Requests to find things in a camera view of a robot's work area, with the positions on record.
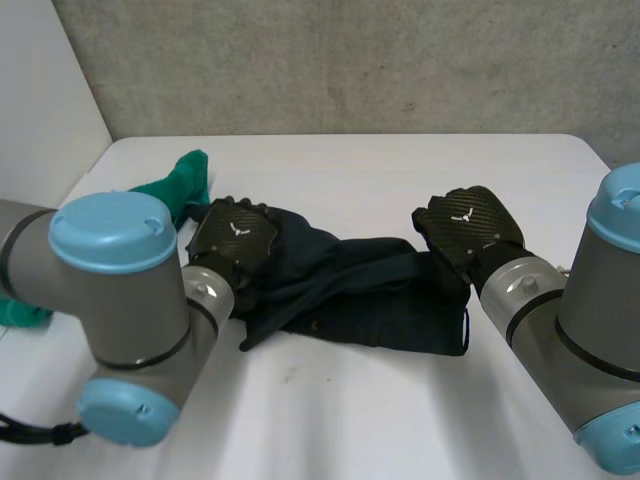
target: blue end cap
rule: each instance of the blue end cap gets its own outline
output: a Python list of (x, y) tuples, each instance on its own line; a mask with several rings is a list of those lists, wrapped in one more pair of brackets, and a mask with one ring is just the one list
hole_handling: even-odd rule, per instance
[(600, 415), (580, 427), (573, 438), (608, 472), (640, 471), (640, 402)]
[(604, 178), (587, 223), (606, 242), (640, 253), (640, 163), (616, 168)]
[(76, 407), (87, 430), (134, 447), (160, 443), (180, 414), (178, 407), (163, 395), (108, 378), (87, 382)]
[(167, 207), (144, 193), (97, 193), (62, 207), (49, 245), (65, 263), (88, 272), (127, 274), (153, 268), (175, 251)]

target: concrete wall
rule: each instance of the concrete wall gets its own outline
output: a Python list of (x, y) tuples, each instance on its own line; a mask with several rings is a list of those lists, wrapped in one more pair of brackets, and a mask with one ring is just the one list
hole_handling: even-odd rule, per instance
[(563, 132), (640, 160), (637, 0), (54, 0), (115, 138)]

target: dark navy garment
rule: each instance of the dark navy garment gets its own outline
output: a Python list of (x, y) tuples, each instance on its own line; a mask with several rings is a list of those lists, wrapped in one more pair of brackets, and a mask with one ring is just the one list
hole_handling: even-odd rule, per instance
[(399, 238), (339, 240), (300, 215), (270, 208), (280, 235), (237, 292), (247, 351), (277, 330), (333, 342), (463, 355), (469, 287), (429, 252)]

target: white table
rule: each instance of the white table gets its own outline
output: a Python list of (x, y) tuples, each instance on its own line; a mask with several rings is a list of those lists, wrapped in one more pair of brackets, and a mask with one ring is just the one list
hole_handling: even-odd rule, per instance
[[(482, 184), (527, 246), (569, 266), (588, 202), (608, 169), (564, 135), (133, 138), (117, 142), (69, 199), (164, 176), (201, 148), (212, 196), (301, 213), (341, 238), (398, 236), (424, 249), (411, 212)], [(192, 225), (181, 234), (181, 245)], [(337, 345), (278, 333), (250, 353), (232, 321), (170, 436), (134, 450), (96, 436), (71, 446), (0, 445), (13, 479), (562, 479), (607, 476), (570, 433), (484, 315), (469, 305), (462, 358)], [(94, 367), (79, 323), (10, 330), (0, 342), (0, 411), (74, 419)]]

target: green cloth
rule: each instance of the green cloth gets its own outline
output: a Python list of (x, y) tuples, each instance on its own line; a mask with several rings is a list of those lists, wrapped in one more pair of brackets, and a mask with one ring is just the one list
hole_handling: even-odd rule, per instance
[[(183, 214), (188, 205), (209, 205), (208, 157), (202, 150), (194, 150), (178, 160), (166, 178), (131, 189), (146, 193), (162, 201), (176, 229), (186, 220)], [(53, 312), (0, 297), (0, 325), (31, 328), (40, 325)]]

